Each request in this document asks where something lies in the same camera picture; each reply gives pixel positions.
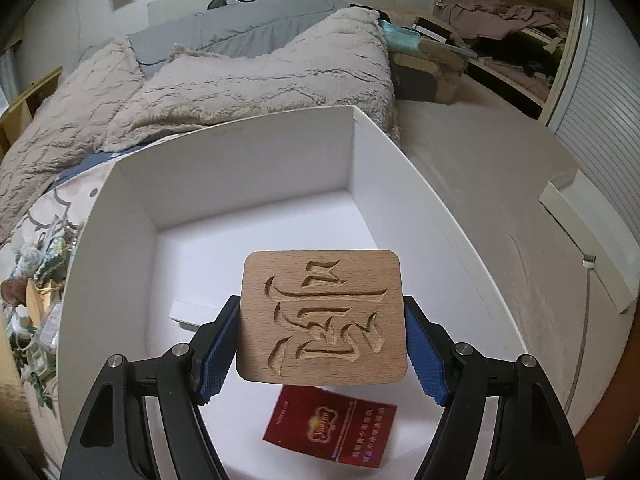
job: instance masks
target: blue fabric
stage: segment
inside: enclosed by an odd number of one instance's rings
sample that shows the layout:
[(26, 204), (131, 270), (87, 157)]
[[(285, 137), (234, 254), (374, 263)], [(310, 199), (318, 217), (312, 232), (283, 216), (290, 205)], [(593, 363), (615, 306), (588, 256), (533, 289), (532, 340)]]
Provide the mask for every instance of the blue fabric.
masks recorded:
[(71, 168), (68, 168), (64, 171), (61, 171), (58, 175), (57, 179), (53, 181), (49, 187), (47, 187), (47, 191), (51, 191), (52, 189), (56, 189), (61, 184), (64, 184), (70, 178), (79, 175), (83, 171), (90, 170), (91, 168), (97, 166), (98, 164), (102, 164), (103, 162), (107, 162), (108, 160), (115, 158), (120, 155), (126, 155), (127, 153), (133, 153), (137, 150), (140, 150), (148, 145), (148, 142), (144, 142), (142, 144), (137, 144), (136, 146), (132, 146), (131, 148), (127, 148), (122, 152), (104, 152), (104, 153), (92, 153), (84, 158), (84, 160)]
[(433, 397), (439, 406), (445, 406), (449, 390), (444, 381), (444, 363), (422, 330), (414, 314), (404, 306), (406, 352), (425, 394)]
[(240, 307), (237, 306), (203, 361), (204, 370), (200, 374), (198, 394), (204, 402), (209, 402), (211, 397), (219, 394), (222, 384), (225, 382), (231, 361), (234, 360), (238, 349), (239, 317)]

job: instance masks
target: open cabinet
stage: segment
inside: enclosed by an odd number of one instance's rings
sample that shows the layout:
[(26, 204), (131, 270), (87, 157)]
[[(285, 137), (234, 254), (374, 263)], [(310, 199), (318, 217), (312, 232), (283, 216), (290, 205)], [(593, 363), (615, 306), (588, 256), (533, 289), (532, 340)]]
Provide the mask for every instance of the open cabinet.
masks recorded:
[[(462, 0), (433, 0), (434, 14), (449, 4), (455, 4)], [(469, 62), (467, 74), (476, 81), (487, 86), (505, 100), (510, 102), (524, 114), (547, 124), (553, 113), (558, 99), (564, 88), (569, 68), (574, 58), (577, 46), (580, 26), (582, 24), (581, 0), (500, 0), (508, 5), (525, 4), (533, 7), (546, 7), (563, 12), (569, 18), (566, 38), (554, 41), (552, 34), (545, 33), (540, 28), (524, 28), (508, 34), (502, 40), (475, 40), (472, 48), (481, 56), (479, 59)], [(513, 54), (517, 57), (523, 53), (536, 58), (537, 62), (544, 66), (546, 76), (552, 78), (552, 84), (548, 95), (540, 95), (530, 91), (523, 84), (517, 82), (504, 72), (494, 69), (495, 64), (491, 60), (484, 61), (486, 51)]]

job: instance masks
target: blue gripper pad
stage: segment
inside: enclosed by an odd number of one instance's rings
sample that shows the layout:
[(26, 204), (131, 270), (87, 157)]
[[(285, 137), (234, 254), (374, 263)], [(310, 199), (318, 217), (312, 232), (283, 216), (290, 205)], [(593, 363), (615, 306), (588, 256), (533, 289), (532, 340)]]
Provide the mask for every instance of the blue gripper pad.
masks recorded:
[(203, 361), (198, 394), (204, 402), (209, 402), (211, 397), (220, 393), (231, 361), (234, 360), (238, 349), (239, 316), (240, 308), (236, 307)]
[(404, 306), (404, 325), (406, 352), (414, 366), (420, 386), (425, 394), (436, 400), (437, 405), (444, 406), (449, 397), (449, 389), (444, 381), (444, 363), (406, 305)]

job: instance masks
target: open white cardboard box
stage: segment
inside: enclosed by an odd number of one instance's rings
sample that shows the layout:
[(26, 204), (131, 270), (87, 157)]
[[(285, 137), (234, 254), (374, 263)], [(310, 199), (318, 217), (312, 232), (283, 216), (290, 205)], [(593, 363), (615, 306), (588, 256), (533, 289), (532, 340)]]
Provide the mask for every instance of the open white cardboard box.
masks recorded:
[[(193, 332), (171, 320), (174, 300), (220, 309), (241, 290), (258, 250), (384, 248), (402, 288), (455, 341), (515, 360), (525, 349), (494, 281), (436, 193), (354, 107), (310, 108), (204, 128), (119, 161), (88, 218), (70, 270), (58, 379), (68, 439), (112, 354), (163, 354)], [(411, 479), (441, 409), (414, 370), (382, 386), (336, 388), (398, 405), (380, 469), (328, 462), (262, 440), (280, 386), (249, 383), (232, 364), (202, 409), (232, 480)], [(156, 403), (150, 425), (163, 478), (174, 478)], [(481, 478), (495, 422), (485, 410), (469, 478)]]

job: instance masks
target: wood grain surface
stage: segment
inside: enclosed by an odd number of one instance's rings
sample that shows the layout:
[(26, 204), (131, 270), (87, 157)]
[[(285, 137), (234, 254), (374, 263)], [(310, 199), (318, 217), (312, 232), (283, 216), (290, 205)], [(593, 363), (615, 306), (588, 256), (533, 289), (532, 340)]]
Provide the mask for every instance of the wood grain surface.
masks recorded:
[(244, 263), (238, 373), (248, 381), (393, 383), (407, 370), (391, 251), (265, 251)]

